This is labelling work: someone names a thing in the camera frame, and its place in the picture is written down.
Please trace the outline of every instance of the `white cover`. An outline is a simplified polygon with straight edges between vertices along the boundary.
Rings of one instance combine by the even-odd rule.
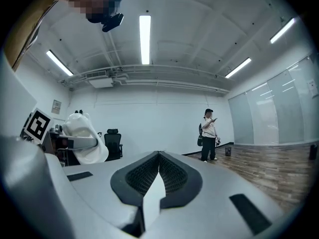
[[[108,158],[109,150],[94,130],[88,114],[71,114],[62,128],[66,135],[97,138],[96,147],[73,151],[81,165],[101,163]]]

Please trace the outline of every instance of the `ceiling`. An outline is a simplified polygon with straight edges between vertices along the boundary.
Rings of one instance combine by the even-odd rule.
[[[225,75],[247,57],[258,63],[269,39],[296,16],[281,0],[123,0],[119,12],[125,16],[122,24],[104,33],[101,24],[58,2],[45,16],[28,54],[73,89],[90,85],[85,72],[101,69],[131,84],[206,86],[225,94],[243,80],[240,72],[230,79]],[[152,16],[149,66],[141,65],[140,15]],[[73,77],[47,57],[49,49]],[[254,63],[242,69],[246,75],[254,73]]]

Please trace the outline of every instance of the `wooden floor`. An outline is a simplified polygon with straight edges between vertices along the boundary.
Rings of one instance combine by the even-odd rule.
[[[223,146],[216,149],[218,160],[208,162],[236,172],[288,212],[305,198],[314,182],[315,162],[308,160],[310,145],[230,145],[231,156],[225,156]],[[189,157],[200,158],[201,154]]]

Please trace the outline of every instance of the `gray platform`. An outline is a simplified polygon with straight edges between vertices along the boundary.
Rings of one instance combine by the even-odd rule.
[[[93,231],[105,232],[100,219],[117,228],[133,222],[137,208],[123,204],[110,186],[113,173],[147,155],[123,158],[111,162],[92,165],[64,167],[59,166],[56,157],[46,155],[54,186],[61,202],[73,221],[79,238],[94,238]],[[160,216],[141,236],[143,239],[154,238],[219,238],[245,239],[253,234],[249,227],[230,201],[235,194],[245,196],[271,222],[283,215],[280,207],[267,195],[254,187],[251,183],[236,173],[220,167],[210,165],[199,160],[169,153],[174,158],[186,163],[199,171],[203,179],[203,186],[196,198],[183,208],[161,210]],[[69,182],[65,175],[89,171],[93,174],[88,178]],[[84,202],[75,203],[76,199]],[[94,219],[94,229],[86,226],[86,217]],[[130,237],[124,232],[116,232],[115,238]]]

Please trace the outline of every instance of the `wall sign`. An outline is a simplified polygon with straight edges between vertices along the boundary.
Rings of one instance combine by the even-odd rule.
[[[311,94],[311,97],[315,97],[318,95],[318,88],[317,88],[317,84],[315,83],[315,80],[310,80],[307,82],[308,84],[308,88]]]
[[[61,109],[61,102],[57,100],[53,100],[53,105],[52,105],[52,113],[54,114],[60,114],[60,109]]]

